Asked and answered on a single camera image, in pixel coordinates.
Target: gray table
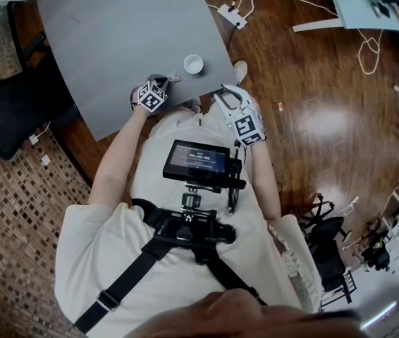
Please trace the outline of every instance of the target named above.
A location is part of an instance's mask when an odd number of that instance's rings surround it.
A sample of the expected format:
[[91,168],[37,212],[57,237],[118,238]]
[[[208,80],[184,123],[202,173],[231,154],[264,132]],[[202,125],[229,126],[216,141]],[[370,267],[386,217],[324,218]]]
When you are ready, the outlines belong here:
[[[176,72],[166,104],[236,84],[223,40],[204,0],[37,0],[61,74],[94,138],[122,128],[129,94],[151,74]],[[204,59],[190,75],[183,61]]]

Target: strap buckle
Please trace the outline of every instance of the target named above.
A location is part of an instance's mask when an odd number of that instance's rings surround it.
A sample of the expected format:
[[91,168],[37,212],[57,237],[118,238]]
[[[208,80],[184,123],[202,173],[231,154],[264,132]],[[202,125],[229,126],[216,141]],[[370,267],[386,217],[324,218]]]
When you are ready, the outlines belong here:
[[106,290],[101,291],[98,296],[96,297],[96,302],[104,308],[107,313],[115,311],[119,305],[120,302],[115,299],[110,293],[108,293]]

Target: wooden floor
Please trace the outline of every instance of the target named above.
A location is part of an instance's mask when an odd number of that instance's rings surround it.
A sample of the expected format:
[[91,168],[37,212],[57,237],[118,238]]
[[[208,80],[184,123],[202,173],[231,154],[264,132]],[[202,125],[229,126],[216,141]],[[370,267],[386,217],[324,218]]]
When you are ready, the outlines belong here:
[[[206,0],[220,6],[232,0]],[[333,10],[331,0],[309,0]],[[230,47],[233,62],[246,60],[243,88],[259,101],[268,131],[283,213],[303,206],[320,192],[340,210],[358,195],[357,211],[344,228],[358,237],[364,222],[381,213],[399,178],[399,34],[384,32],[379,67],[364,75],[357,60],[362,38],[344,29],[294,33],[293,25],[332,18],[326,11],[291,0],[254,0],[255,12]],[[244,0],[241,11],[251,8]],[[223,39],[231,28],[216,17]],[[15,7],[25,46],[42,29],[35,4]],[[367,31],[378,37],[378,31]],[[363,51],[367,70],[375,56]],[[283,110],[278,109],[282,103]],[[149,120],[142,141],[155,123]],[[82,119],[62,137],[91,179],[113,136],[95,142]],[[398,206],[391,202],[388,213]]]

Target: black strap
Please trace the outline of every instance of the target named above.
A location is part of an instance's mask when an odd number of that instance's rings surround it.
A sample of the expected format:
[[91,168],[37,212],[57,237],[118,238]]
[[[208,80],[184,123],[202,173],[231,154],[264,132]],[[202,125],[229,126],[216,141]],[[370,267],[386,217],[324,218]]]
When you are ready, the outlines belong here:
[[257,299],[259,304],[262,306],[266,306],[266,303],[259,298],[259,294],[257,293],[257,290],[253,287],[248,286],[243,280],[240,279],[240,277],[234,273],[234,270],[229,268],[229,265],[227,265],[225,262],[223,262],[217,251],[209,251],[206,253],[206,256],[199,252],[195,252],[195,257],[198,261],[200,259],[202,262],[207,265],[208,269],[211,271],[211,273],[214,275],[214,277],[223,285],[226,290],[230,289],[244,289],[247,292],[251,293],[254,298]]
[[107,313],[118,308],[123,298],[172,247],[172,244],[152,238],[143,247],[138,258],[107,290],[99,294],[93,305],[76,320],[74,325],[82,333],[87,334]]

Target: power strip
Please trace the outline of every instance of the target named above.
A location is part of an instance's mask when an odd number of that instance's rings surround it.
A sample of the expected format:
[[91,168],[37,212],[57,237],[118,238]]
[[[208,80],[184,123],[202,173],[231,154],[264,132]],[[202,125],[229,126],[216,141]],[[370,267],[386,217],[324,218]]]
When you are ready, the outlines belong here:
[[220,6],[219,14],[223,16],[231,24],[233,24],[233,26],[236,26],[239,30],[243,29],[243,27],[247,24],[247,21],[242,16],[239,15],[238,9],[230,8],[226,4]]

